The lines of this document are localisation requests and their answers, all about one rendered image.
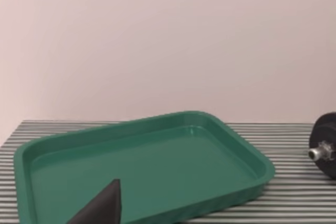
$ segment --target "white wall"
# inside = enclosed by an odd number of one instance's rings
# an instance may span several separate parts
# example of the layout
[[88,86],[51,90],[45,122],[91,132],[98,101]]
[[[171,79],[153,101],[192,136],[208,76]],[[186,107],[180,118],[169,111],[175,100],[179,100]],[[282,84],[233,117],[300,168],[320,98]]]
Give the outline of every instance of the white wall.
[[0,0],[0,141],[22,119],[336,108],[336,0]]

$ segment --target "empty tray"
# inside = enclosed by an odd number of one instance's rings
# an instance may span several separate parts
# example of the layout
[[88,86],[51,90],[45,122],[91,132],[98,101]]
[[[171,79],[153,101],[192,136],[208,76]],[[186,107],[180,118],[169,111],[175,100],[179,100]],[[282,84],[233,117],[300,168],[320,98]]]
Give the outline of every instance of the empty tray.
[[122,224],[172,224],[255,199],[275,173],[203,112],[43,137],[22,145],[14,166],[24,224],[67,223],[114,179]]

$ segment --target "tray rim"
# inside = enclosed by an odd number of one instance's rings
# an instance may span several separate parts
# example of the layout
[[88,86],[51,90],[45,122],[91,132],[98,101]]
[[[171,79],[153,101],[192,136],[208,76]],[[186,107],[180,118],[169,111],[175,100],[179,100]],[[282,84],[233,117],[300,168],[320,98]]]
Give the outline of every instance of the tray rim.
[[240,190],[236,190],[233,193],[238,193],[242,191],[246,191],[250,188],[253,187],[258,187],[266,184],[269,182],[275,175],[275,167],[273,163],[270,161],[266,155],[264,155],[261,151],[256,149],[252,144],[250,144],[247,140],[245,140],[243,137],[241,137],[238,133],[236,133],[233,129],[231,129],[228,125],[226,125],[223,121],[221,121],[219,118],[216,116],[209,114],[207,112],[203,111],[182,111],[182,112],[174,112],[174,113],[168,113],[168,114],[162,114],[162,115],[156,115],[156,116],[151,116],[147,118],[142,118],[142,119],[136,119],[136,120],[131,120],[131,121],[124,121],[120,123],[113,123],[113,124],[107,124],[103,126],[97,126],[97,127],[90,127],[88,129],[83,129],[83,130],[78,130],[78,131],[71,131],[71,132],[64,132],[64,133],[59,133],[59,134],[54,134],[54,135],[49,135],[49,136],[43,136],[34,140],[31,140],[27,143],[24,143],[21,145],[15,152],[14,158],[13,158],[13,163],[14,163],[14,173],[15,173],[15,184],[16,184],[16,191],[17,191],[17,208],[18,208],[18,216],[19,220],[22,223],[25,224],[36,224],[37,222],[32,221],[32,219],[36,218],[36,216],[31,215],[31,210],[30,208],[33,207],[34,212],[35,210],[35,205],[30,206],[30,198],[27,195],[27,183],[25,180],[25,172],[26,170],[24,169],[24,158],[23,155],[26,151],[28,151],[32,146],[35,144],[38,144],[40,142],[43,142],[45,140],[52,140],[54,138],[59,138],[62,136],[68,136],[68,135],[76,135],[76,134],[81,134],[85,132],[93,132],[93,131],[99,131],[104,128],[111,128],[111,127],[118,127],[120,124],[122,125],[127,125],[127,124],[133,124],[136,122],[143,122],[143,121],[149,121],[153,120],[155,118],[163,118],[163,117],[170,117],[170,116],[175,116],[175,115],[180,115],[180,114],[193,114],[193,115],[200,115],[204,116],[212,121],[214,121],[216,124],[218,124],[221,129],[225,132],[227,132],[232,138],[234,138],[236,141],[239,143],[243,144],[244,148],[246,148],[248,151],[252,152],[260,161],[262,161],[265,165],[265,172],[262,176],[258,177],[257,179],[253,180],[253,182],[247,183],[244,187],[242,187]]

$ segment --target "plastic tray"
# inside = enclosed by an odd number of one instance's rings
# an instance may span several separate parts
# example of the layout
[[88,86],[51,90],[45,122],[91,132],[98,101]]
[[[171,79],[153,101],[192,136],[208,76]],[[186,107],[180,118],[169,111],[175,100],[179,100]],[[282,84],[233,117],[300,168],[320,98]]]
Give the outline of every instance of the plastic tray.
[[255,199],[275,173],[203,112],[43,137],[21,146],[14,166],[23,224],[66,223],[116,178],[122,224],[171,224]]

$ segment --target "striped surface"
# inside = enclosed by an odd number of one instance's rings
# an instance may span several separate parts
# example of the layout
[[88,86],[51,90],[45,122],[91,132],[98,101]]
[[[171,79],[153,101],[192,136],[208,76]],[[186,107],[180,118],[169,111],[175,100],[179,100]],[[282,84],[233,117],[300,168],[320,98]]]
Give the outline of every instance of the striped surface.
[[[41,136],[107,123],[112,122],[23,122],[0,148],[0,223],[19,223],[13,169],[18,146]],[[336,182],[307,158],[311,124],[230,126],[273,161],[275,178],[259,199],[186,223],[336,223]]]

